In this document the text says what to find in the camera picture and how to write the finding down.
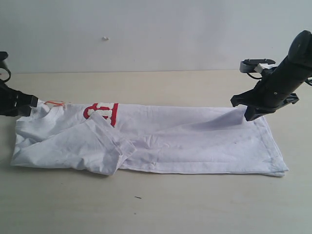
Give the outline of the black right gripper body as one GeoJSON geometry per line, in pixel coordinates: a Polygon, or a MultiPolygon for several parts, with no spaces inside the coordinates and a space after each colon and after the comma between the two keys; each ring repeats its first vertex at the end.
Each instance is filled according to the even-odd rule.
{"type": "Polygon", "coordinates": [[[299,101],[299,97],[294,92],[300,86],[299,72],[264,70],[261,75],[261,81],[253,89],[253,107],[258,112],[275,112],[299,101]]]}

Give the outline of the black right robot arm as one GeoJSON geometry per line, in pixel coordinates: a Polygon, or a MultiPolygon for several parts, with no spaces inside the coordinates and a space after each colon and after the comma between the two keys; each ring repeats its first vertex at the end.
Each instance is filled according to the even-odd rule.
{"type": "Polygon", "coordinates": [[[231,98],[233,107],[247,106],[247,121],[272,114],[276,110],[299,101],[295,90],[312,84],[312,33],[304,30],[293,40],[287,56],[276,65],[271,59],[245,59],[241,73],[258,80],[255,87],[231,98]]]}

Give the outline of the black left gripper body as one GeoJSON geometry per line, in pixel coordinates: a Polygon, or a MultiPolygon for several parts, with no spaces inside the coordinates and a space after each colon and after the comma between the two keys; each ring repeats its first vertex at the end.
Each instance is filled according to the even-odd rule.
{"type": "Polygon", "coordinates": [[[0,82],[0,115],[18,116],[16,109],[18,93],[9,88],[3,81],[0,82]]]}

